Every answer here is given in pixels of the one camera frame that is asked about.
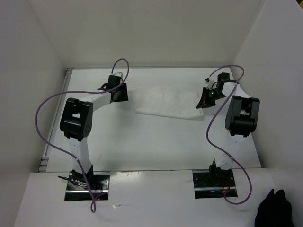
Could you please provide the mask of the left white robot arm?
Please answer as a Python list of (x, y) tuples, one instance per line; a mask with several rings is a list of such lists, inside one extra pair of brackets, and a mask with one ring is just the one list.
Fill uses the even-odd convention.
[(80, 99), (68, 98), (60, 121), (60, 130), (70, 145), (71, 153), (76, 157), (69, 181), (77, 183), (83, 189), (94, 184), (93, 165), (89, 158), (88, 136), (92, 130), (93, 112), (114, 102), (128, 100), (127, 84), (123, 83), (121, 72), (111, 74), (107, 83), (98, 91), (103, 93), (89, 95)]

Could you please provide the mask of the white pleated skirt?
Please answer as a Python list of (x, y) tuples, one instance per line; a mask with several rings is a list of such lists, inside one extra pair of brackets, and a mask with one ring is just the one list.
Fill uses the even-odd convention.
[(177, 90), (169, 87), (141, 87), (132, 91), (134, 112), (160, 117), (201, 120), (202, 109), (197, 109), (196, 90)]

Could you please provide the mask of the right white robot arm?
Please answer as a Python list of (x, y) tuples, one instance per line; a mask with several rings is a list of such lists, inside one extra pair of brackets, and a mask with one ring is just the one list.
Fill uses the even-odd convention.
[(220, 73), (216, 82), (207, 78), (206, 84), (197, 109), (213, 107), (219, 99), (225, 99), (229, 105), (224, 123), (228, 131), (227, 143), (223, 148), (225, 151), (213, 160), (207, 175), (208, 182), (218, 186), (231, 178), (232, 165), (240, 144), (257, 127), (260, 100), (247, 95), (239, 83), (231, 80), (226, 72)]

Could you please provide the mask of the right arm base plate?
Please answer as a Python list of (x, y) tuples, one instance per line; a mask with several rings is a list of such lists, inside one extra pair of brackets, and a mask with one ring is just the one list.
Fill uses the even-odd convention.
[(223, 198), (225, 193), (227, 198), (238, 197), (233, 174), (227, 179), (213, 179), (206, 171), (193, 171), (192, 176), (196, 199)]

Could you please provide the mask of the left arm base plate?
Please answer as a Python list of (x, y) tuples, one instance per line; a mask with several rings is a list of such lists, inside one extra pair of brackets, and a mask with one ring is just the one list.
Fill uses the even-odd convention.
[[(91, 196), (87, 184), (76, 180), (69, 173), (68, 177), (58, 176), (58, 178), (67, 182), (65, 191), (65, 201), (91, 201)], [(107, 201), (109, 192), (110, 173), (95, 172), (90, 181), (92, 194), (97, 200)]]

